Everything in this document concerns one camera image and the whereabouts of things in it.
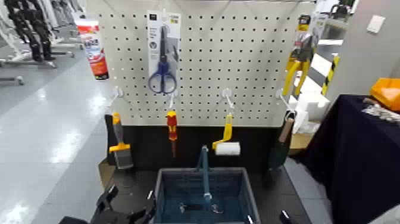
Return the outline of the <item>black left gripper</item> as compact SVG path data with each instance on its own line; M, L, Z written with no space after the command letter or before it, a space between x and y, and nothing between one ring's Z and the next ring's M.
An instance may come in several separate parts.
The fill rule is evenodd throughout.
M156 214L157 198L153 190L150 190L146 198L148 206L135 213L122 213L114 211L111 202L117 196L118 188L112 185L98 198L91 224L119 224L119 223L149 223Z

